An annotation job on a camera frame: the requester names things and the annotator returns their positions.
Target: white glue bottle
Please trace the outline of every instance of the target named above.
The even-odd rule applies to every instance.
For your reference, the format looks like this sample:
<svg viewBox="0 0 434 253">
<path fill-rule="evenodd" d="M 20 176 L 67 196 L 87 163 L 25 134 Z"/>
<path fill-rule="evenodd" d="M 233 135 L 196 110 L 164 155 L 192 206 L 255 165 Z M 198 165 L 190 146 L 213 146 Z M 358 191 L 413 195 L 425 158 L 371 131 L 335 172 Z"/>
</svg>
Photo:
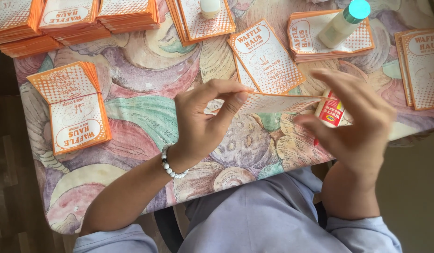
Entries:
<svg viewBox="0 0 434 253">
<path fill-rule="evenodd" d="M 365 0 L 353 0 L 339 12 L 319 33 L 319 38 L 328 48 L 335 48 L 346 40 L 359 23 L 370 14 L 370 4 Z"/>
<path fill-rule="evenodd" d="M 331 89 L 326 89 L 322 96 L 335 100 L 321 101 L 315 110 L 315 116 L 327 127 L 338 127 L 342 120 L 343 113 L 345 112 L 342 102 Z M 317 146 L 318 144 L 319 140 L 315 138 L 314 146 Z"/>
<path fill-rule="evenodd" d="M 200 0 L 200 8 L 205 19 L 215 19 L 220 14 L 220 0 Z"/>
</svg>

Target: red label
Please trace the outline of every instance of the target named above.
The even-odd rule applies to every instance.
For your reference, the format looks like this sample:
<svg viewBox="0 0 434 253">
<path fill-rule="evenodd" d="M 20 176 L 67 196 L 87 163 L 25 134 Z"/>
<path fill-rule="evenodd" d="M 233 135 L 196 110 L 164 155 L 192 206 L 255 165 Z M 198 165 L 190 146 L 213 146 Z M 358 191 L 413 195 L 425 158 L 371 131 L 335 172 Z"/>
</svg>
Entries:
<svg viewBox="0 0 434 253">
<path fill-rule="evenodd" d="M 319 119 L 333 124 L 337 127 L 340 124 L 340 120 L 342 119 L 345 108 L 343 107 L 339 98 L 332 91 L 329 92 L 328 98 L 336 100 L 325 102 L 325 104 L 323 105 L 323 109 L 320 112 Z"/>
</svg>

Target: beaded bracelet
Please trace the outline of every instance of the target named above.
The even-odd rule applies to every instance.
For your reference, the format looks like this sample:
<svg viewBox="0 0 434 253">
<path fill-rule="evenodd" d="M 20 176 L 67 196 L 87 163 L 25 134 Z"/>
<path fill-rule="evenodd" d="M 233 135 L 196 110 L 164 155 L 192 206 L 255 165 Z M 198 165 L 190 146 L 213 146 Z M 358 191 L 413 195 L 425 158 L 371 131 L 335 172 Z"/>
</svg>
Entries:
<svg viewBox="0 0 434 253">
<path fill-rule="evenodd" d="M 183 178 L 185 175 L 187 175 L 187 172 L 189 171 L 188 169 L 180 174 L 176 174 L 171 168 L 170 165 L 167 162 L 167 151 L 168 148 L 171 147 L 172 144 L 167 144 L 163 147 L 162 149 L 162 154 L 161 154 L 161 159 L 162 159 L 162 166 L 164 167 L 165 171 L 167 172 L 167 174 L 169 174 L 171 177 L 174 177 L 176 179 L 180 179 Z"/>
</svg>

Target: hand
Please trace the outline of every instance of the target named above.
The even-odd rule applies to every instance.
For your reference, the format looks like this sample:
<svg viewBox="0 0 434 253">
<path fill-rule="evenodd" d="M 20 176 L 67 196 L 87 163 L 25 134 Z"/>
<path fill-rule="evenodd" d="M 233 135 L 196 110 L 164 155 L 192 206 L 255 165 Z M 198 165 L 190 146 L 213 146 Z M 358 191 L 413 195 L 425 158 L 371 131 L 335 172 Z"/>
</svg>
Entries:
<svg viewBox="0 0 434 253">
<path fill-rule="evenodd" d="M 384 160 L 390 127 L 396 111 L 368 85 L 349 74 L 315 69 L 312 77 L 326 83 L 352 115 L 351 126 L 329 128 L 314 115 L 300 115 L 294 121 L 309 129 L 322 146 L 357 174 L 377 176 Z"/>
<path fill-rule="evenodd" d="M 169 148 L 167 158 L 171 168 L 183 172 L 213 152 L 228 131 L 234 115 L 253 89 L 242 84 L 212 79 L 175 97 L 178 121 L 178 142 Z M 217 115 L 204 114 L 209 101 L 225 102 Z"/>
</svg>

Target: table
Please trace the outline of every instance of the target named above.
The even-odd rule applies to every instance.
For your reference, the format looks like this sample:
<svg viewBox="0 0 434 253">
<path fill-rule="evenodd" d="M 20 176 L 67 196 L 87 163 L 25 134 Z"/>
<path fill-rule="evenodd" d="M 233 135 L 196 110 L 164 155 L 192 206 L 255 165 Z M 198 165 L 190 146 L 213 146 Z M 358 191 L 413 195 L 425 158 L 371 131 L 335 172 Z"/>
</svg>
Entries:
<svg viewBox="0 0 434 253">
<path fill-rule="evenodd" d="M 376 48 L 367 56 L 301 63 L 328 67 L 360 77 L 398 110 L 391 140 L 434 128 L 434 110 L 406 106 L 394 32 L 434 28 L 427 0 L 370 1 L 369 16 Z M 286 25 L 292 12 L 344 8 L 349 0 L 320 4 L 305 0 L 228 0 L 237 32 L 266 18 L 288 47 Z M 158 30 L 113 35 L 111 38 L 65 47 L 15 60 L 37 178 L 47 221 L 62 234 L 79 232 L 88 205 L 117 177 L 159 153 L 178 136 L 175 94 L 211 78 L 236 79 L 228 36 L 183 48 L 164 0 L 158 1 Z M 48 105 L 26 77 L 76 61 L 97 67 L 113 139 L 54 157 Z M 321 95 L 324 85 L 308 81 L 292 94 Z M 213 109 L 216 102 L 210 103 Z M 309 108 L 302 113 L 314 113 Z M 144 213 L 232 186 L 332 159 L 313 137 L 293 124 L 289 114 L 238 115 L 222 144 L 189 171 L 173 180 L 149 203 Z M 348 124 L 349 118 L 343 120 Z"/>
</svg>

